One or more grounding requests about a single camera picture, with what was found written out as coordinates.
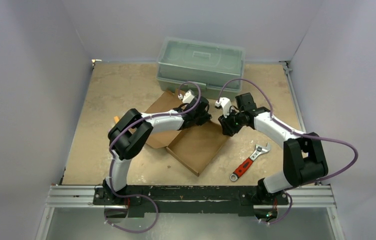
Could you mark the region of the brown cardboard box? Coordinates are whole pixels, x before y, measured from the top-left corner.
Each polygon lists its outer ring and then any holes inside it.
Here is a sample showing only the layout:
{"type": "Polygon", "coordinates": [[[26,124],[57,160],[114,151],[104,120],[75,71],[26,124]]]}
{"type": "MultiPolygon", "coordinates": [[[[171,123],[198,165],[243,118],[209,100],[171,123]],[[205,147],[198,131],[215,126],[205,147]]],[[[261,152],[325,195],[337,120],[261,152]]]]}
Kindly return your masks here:
{"type": "Polygon", "coordinates": [[[208,121],[184,130],[153,133],[146,144],[167,152],[199,176],[229,139],[219,124],[208,121]]]}

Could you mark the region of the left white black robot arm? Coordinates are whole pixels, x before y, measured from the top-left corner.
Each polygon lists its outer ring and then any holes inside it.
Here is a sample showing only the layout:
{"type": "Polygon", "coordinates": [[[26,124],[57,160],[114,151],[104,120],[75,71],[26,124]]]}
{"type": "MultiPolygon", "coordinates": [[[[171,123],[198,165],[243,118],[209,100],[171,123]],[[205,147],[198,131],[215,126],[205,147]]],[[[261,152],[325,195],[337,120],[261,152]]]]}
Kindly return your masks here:
{"type": "Polygon", "coordinates": [[[169,131],[181,131],[195,125],[201,126],[211,119],[209,102],[195,97],[190,103],[184,101],[179,107],[154,114],[140,113],[130,109],[109,131],[109,152],[112,156],[105,197],[112,204],[123,202],[126,195],[127,174],[131,160],[137,156],[150,135],[169,131]]]}

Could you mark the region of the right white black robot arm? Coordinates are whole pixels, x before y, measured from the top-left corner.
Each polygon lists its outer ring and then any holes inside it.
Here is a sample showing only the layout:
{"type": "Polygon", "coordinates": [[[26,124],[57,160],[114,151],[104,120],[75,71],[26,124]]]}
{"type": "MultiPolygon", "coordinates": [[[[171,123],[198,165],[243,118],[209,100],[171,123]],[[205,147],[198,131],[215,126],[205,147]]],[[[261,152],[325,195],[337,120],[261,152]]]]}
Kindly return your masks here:
{"type": "Polygon", "coordinates": [[[267,204],[284,190],[307,184],[328,174],[323,146],[316,133],[295,133],[291,128],[283,128],[269,109],[257,107],[250,93],[239,95],[235,99],[236,106],[232,106],[226,97],[215,102],[215,108],[223,112],[218,118],[223,134],[232,137],[242,127],[251,127],[269,137],[283,150],[282,170],[258,181],[253,195],[256,200],[267,204]]]}

